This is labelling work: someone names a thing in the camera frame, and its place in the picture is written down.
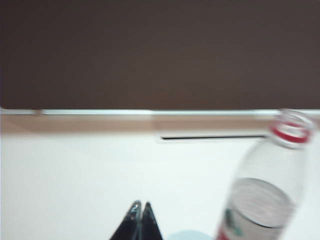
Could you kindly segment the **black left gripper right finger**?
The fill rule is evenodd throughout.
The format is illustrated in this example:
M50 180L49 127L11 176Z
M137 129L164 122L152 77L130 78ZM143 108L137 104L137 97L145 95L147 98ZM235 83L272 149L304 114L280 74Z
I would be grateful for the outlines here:
M150 202L145 204L140 229L141 240L163 240Z

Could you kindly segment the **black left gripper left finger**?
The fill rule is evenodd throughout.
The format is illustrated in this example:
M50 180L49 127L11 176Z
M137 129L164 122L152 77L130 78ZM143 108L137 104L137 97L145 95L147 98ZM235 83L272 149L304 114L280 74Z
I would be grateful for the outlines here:
M139 240L141 235L142 204L134 201L110 240Z

